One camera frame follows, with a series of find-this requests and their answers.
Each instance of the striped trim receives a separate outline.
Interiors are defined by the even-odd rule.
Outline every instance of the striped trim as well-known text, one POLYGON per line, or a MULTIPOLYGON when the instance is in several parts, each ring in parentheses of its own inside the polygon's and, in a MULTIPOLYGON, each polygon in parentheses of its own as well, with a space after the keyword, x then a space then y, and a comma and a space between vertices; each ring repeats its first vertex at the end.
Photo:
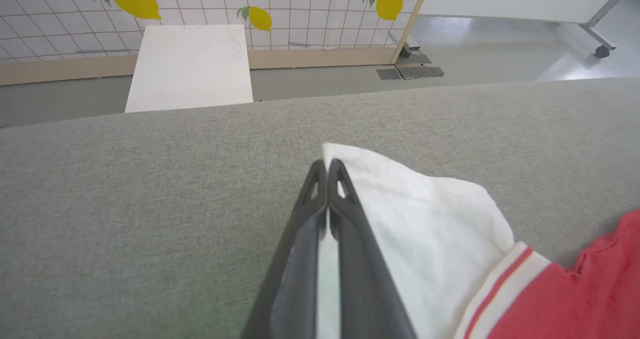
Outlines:
POLYGON ((455 339, 486 339, 510 305, 550 261, 518 243, 486 281, 464 312, 455 339))

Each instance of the black wheel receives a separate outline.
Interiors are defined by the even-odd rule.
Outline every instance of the black wheel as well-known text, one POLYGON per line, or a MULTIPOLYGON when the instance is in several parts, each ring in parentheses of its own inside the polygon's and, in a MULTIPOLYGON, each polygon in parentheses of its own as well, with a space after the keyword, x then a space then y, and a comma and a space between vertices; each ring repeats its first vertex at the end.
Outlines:
POLYGON ((599 47, 596 48, 596 52, 595 52, 595 56, 598 59, 602 59, 602 58, 606 58, 608 57, 610 54, 609 50, 604 46, 604 45, 600 45, 599 47))

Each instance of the white stripe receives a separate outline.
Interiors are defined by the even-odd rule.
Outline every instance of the white stripe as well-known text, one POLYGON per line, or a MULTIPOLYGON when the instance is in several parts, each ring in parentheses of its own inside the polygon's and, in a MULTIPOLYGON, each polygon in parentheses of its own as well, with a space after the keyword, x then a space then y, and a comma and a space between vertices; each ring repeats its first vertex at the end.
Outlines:
POLYGON ((537 252, 531 255, 502 284, 493 300, 484 309, 475 323, 470 339, 485 339, 496 323, 514 303, 522 291, 550 264, 546 257, 537 252))
POLYGON ((471 299, 469 305, 466 307, 462 320, 460 321, 460 325, 458 325, 455 335, 453 336, 454 339, 462 339, 465 337, 465 332, 467 331, 467 327, 469 327, 471 318, 473 318, 478 307, 480 307, 480 304, 482 304, 485 298, 489 295, 489 292, 494 288, 494 284, 496 284, 500 276, 503 275, 503 273, 507 271, 507 269, 509 269, 516 260, 518 260, 527 247, 527 244, 523 242, 515 244, 509 254, 507 254, 498 266, 496 266, 496 268, 487 275, 484 280, 484 284, 482 284, 480 290, 478 290, 477 294, 473 296, 473 299, 471 299))

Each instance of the lemon patterned fabric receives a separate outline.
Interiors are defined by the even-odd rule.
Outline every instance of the lemon patterned fabric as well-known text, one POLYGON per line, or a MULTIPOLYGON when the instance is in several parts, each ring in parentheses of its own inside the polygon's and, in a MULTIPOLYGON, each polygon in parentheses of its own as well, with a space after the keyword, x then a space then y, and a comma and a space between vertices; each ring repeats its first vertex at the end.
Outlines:
POLYGON ((0 0, 0 64, 137 54, 153 25, 244 25, 249 50, 397 48, 418 0, 0 0))

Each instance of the red stripe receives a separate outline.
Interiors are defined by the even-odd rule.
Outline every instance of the red stripe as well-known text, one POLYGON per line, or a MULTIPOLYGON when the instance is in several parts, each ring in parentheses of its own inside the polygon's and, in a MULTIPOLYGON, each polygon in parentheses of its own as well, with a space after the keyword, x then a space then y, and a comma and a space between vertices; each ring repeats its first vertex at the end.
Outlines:
POLYGON ((491 301, 494 300, 494 297, 496 296, 496 294, 498 294, 498 291, 500 291, 500 288, 503 286, 503 284, 505 284, 507 279, 509 279, 514 271, 516 271, 521 266, 521 264, 524 263, 524 261, 531 255, 531 253, 533 253, 533 249, 530 247, 526 247, 526 249, 518 257, 518 259, 516 259, 516 261, 514 261, 513 264, 511 264, 509 268, 502 273, 502 275, 500 275, 495 284, 493 284, 493 288, 491 288, 489 294, 484 298, 482 303, 480 303, 478 309, 475 310, 473 317, 471 317, 471 321, 466 327, 466 332, 464 332, 464 339, 469 339, 471 337, 471 332, 473 332, 474 327, 476 326, 476 323, 478 322, 478 319, 480 318, 482 313, 485 311, 485 309, 487 309, 491 301))

